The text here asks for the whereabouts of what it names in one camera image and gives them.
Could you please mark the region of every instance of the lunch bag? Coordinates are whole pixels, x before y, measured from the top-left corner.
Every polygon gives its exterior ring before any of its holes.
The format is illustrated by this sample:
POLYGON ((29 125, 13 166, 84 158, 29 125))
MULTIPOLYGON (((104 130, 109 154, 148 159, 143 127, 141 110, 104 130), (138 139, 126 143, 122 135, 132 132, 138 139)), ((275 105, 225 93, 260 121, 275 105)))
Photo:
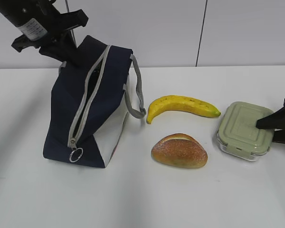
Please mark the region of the lunch bag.
POLYGON ((142 79, 131 49, 87 36, 78 47, 83 63, 64 62, 51 93, 51 121, 44 158, 104 168, 120 139, 128 114, 144 118, 142 79), (129 69, 137 74, 140 110, 129 98, 129 69))

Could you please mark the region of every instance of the gray zipper trim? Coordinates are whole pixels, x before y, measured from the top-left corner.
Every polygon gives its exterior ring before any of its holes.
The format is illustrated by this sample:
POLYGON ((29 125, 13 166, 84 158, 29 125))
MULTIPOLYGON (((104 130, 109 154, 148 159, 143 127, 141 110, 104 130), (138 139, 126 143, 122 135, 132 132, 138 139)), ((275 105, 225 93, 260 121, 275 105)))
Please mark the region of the gray zipper trim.
POLYGON ((105 70, 104 67, 105 67, 106 59, 108 57, 110 48, 111 48, 111 45, 108 45, 107 48, 102 53, 102 55, 99 57, 99 59, 94 63, 94 65, 91 67, 91 69, 87 73, 86 80, 85 80, 85 92, 84 92, 84 95, 82 97, 80 106, 79 106, 79 108, 78 108, 78 110, 76 112, 76 115, 75 115, 74 119, 73 119, 73 122, 72 122, 71 127, 70 127, 70 131, 69 131, 69 134, 68 134, 68 142, 67 142, 67 146, 68 147, 71 147, 71 139, 74 139, 75 142, 78 142, 78 139, 80 138, 80 136, 81 136, 81 134, 82 134, 82 132, 84 130, 90 106, 91 106, 92 101, 94 100, 94 98, 95 98, 95 96, 96 96, 96 94, 98 92, 101 80, 103 78, 103 74, 104 74, 104 70, 105 70), (97 83, 96 83, 96 86, 94 88, 94 91, 92 92, 92 95, 89 98, 89 100, 88 100, 88 102, 86 104, 86 107, 85 107, 85 103, 86 103, 86 99, 87 99, 87 92, 88 92, 88 84, 89 84, 89 80, 90 80, 91 74, 93 73, 93 71, 96 69, 96 67, 98 66, 98 64, 102 60, 103 60, 103 63, 102 63, 102 66, 101 66, 99 78, 97 80, 97 83), (80 117, 82 112, 83 112, 83 116, 82 116, 79 128, 77 130, 76 136, 73 138, 74 130, 76 128, 76 125, 77 125, 77 123, 79 121, 79 117, 80 117))

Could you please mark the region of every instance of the zipper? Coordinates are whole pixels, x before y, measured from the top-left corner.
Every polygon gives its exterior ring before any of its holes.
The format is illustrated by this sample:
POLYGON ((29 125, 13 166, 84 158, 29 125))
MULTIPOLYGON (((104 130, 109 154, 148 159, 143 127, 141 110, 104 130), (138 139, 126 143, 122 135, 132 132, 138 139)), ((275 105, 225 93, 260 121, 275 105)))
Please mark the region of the zipper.
POLYGON ((84 130, 90 106, 91 106, 91 104, 92 104, 92 102, 93 102, 93 100, 97 94, 98 89, 99 89, 99 86, 100 86, 100 83, 101 83, 101 80, 102 80, 102 77, 104 74, 104 70, 105 70, 104 67, 105 67, 105 63, 106 63, 106 59, 108 57, 110 47, 111 46, 107 46, 107 48, 104 50, 102 55, 93 64, 93 66, 91 67, 91 69, 87 73, 86 80, 85 80, 85 92, 84 92, 84 95, 82 97, 80 106, 76 112, 74 119, 73 119, 73 122, 72 122, 71 127, 70 127, 70 131, 68 134, 67 146, 69 148, 71 148, 71 150, 72 150, 72 153, 71 153, 70 159, 69 159, 70 162, 78 161, 83 154, 83 149, 77 148, 76 143, 78 142, 78 140, 79 140, 79 138, 80 138, 80 136, 84 130), (91 75, 93 75, 93 73, 99 73, 99 77, 97 79, 96 85, 94 87, 94 90, 93 90, 91 96, 88 98, 89 82, 90 82, 91 75), (79 157, 74 161, 72 159, 72 157, 73 157, 74 153, 76 153, 77 151, 79 151, 80 154, 79 154, 79 157))

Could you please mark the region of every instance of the green lid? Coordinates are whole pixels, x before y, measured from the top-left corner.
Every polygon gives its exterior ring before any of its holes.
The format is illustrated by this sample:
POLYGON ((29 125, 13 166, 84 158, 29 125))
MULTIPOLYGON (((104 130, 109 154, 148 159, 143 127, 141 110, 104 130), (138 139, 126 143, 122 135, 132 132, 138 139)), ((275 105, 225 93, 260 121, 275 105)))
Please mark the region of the green lid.
POLYGON ((264 155, 271 144, 274 130, 257 129, 257 120, 273 113, 268 108, 245 102, 234 102, 227 109, 218 130, 225 152, 251 160, 251 155, 264 155))

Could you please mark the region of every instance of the banana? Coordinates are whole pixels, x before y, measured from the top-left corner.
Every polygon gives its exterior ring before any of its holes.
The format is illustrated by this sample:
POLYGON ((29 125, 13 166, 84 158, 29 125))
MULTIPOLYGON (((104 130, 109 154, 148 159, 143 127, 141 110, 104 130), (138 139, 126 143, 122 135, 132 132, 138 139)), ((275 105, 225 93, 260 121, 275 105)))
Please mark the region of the banana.
POLYGON ((151 124, 154 117, 165 111, 183 111, 205 117, 220 116, 220 111, 212 104, 191 97, 169 95, 160 97, 150 104, 147 123, 151 124))

